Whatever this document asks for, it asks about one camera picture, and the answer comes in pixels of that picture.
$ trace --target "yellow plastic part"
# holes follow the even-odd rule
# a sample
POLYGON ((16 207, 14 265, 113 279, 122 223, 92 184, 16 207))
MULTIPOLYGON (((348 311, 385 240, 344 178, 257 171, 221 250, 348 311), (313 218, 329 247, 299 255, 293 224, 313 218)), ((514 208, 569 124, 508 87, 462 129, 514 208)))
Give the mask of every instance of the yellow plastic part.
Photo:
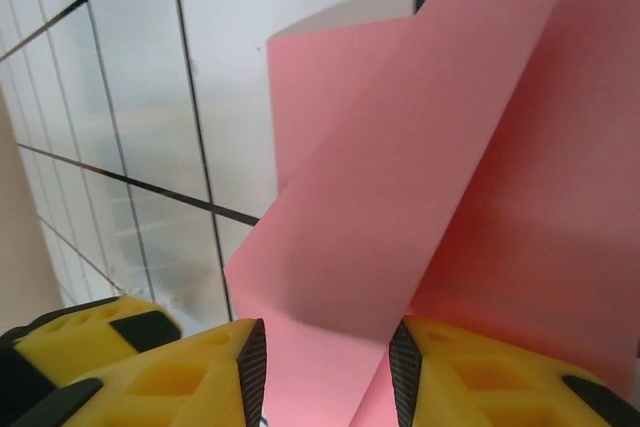
POLYGON ((15 349, 57 387, 63 387, 85 372, 137 355, 109 322, 151 311, 171 318, 158 305, 124 295, 58 317, 20 339, 15 349))
POLYGON ((503 342, 405 317, 422 370, 415 427, 608 427, 564 385, 589 372, 503 342))
POLYGON ((63 426, 244 427, 236 359, 255 322, 231 322, 82 376, 104 386, 63 426))

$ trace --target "beige wall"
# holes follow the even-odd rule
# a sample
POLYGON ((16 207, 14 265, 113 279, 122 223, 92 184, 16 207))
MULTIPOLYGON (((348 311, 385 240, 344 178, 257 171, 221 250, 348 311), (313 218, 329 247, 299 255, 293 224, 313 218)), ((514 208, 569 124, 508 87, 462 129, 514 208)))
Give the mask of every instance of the beige wall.
POLYGON ((62 308, 0 93, 0 333, 62 308))

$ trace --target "white tile wall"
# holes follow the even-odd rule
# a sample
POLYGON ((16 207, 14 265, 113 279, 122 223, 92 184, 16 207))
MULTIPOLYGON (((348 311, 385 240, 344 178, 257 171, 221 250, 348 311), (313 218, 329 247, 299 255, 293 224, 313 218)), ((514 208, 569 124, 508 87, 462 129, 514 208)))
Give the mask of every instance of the white tile wall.
POLYGON ((276 195, 265 42, 413 0, 89 0, 20 44, 75 1, 0 0, 0 82, 63 299, 118 286, 188 333, 225 322, 221 260, 276 195))

